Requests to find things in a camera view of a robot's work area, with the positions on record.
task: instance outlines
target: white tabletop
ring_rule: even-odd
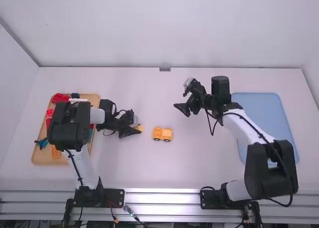
[[[105,187],[219,187],[241,179],[245,165],[236,139],[218,126],[209,133],[203,112],[185,117],[173,107],[184,103],[183,82],[195,77],[210,92],[210,78],[229,77],[231,92],[273,92],[283,103],[298,148],[300,189],[319,190],[319,113],[300,69],[242,68],[43,68],[34,81],[6,158],[0,189],[74,190],[68,166],[37,166],[31,162],[48,102],[55,93],[97,93],[118,109],[133,109],[144,132],[118,139],[96,132],[91,161]],[[155,126],[171,127],[173,141],[151,139]]]

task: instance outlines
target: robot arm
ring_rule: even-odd
[[[269,199],[291,195],[298,191],[295,157],[292,145],[277,141],[262,131],[238,104],[231,102],[229,80],[225,76],[215,76],[211,80],[211,94],[196,79],[189,78],[184,83],[186,103],[174,104],[187,117],[190,112],[198,114],[204,109],[207,116],[216,119],[247,147],[244,179],[221,185],[215,192],[216,209],[231,207],[234,202]],[[269,168],[267,160],[277,162]]]
[[[90,125],[97,130],[109,129],[119,132],[119,138],[141,133],[133,128],[138,125],[132,110],[120,113],[110,100],[101,100],[99,108],[91,107],[90,102],[57,103],[47,132],[48,142],[54,144],[68,160],[76,177],[74,200],[79,206],[98,207],[105,201],[104,188],[100,177],[94,171],[88,153]]]

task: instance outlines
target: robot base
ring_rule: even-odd
[[[88,187],[80,187],[75,190],[73,207],[102,207],[102,208],[122,208],[124,206],[123,189],[103,188],[101,179],[94,190]]]
[[[122,208],[124,206],[124,194],[123,189],[104,189],[105,198],[98,205],[94,205],[90,202],[74,196],[73,207],[102,207],[102,208]]]
[[[200,193],[200,207],[203,210],[242,210],[249,204],[248,201],[225,201],[222,190],[203,190]]]

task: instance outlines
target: black mounting bracket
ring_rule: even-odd
[[[203,210],[243,210],[249,202],[221,202],[219,190],[202,190],[200,192],[200,207]]]
[[[104,188],[104,199],[97,207],[100,208],[121,208],[124,206],[124,189],[107,189]],[[86,202],[81,202],[81,199],[77,199],[77,194],[74,196],[73,207],[96,207]]]

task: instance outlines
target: metal rail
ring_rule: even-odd
[[[212,222],[239,223],[236,210],[202,210],[197,189],[125,189],[125,203],[142,222]],[[0,219],[61,220],[71,191],[0,191]],[[285,203],[288,197],[277,200]],[[319,224],[319,194],[299,191],[293,204],[283,208],[271,201],[260,201],[264,223]],[[120,221],[134,221],[122,209],[114,209]],[[77,220],[80,208],[74,208]],[[108,208],[84,208],[82,220],[112,221]]]

